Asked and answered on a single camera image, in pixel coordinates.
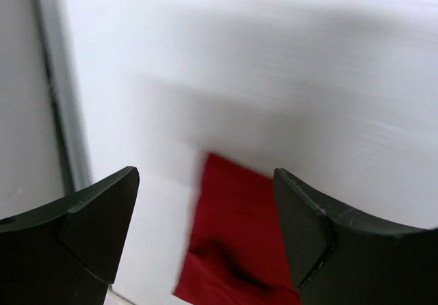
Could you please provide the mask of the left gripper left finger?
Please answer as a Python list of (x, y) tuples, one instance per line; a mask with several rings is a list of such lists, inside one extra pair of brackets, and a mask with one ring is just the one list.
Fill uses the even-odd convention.
[(140, 175), (126, 167), (1, 220), (2, 304), (103, 304), (116, 279)]

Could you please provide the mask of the dark red t shirt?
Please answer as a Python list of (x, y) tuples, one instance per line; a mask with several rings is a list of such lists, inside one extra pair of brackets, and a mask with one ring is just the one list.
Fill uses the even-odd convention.
[(190, 304), (299, 304), (272, 179), (208, 153), (174, 296)]

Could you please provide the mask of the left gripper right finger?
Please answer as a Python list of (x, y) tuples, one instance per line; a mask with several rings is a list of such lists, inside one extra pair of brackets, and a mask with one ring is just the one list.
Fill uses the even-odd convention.
[(284, 169), (273, 194), (302, 304), (437, 303), (436, 229), (362, 212)]

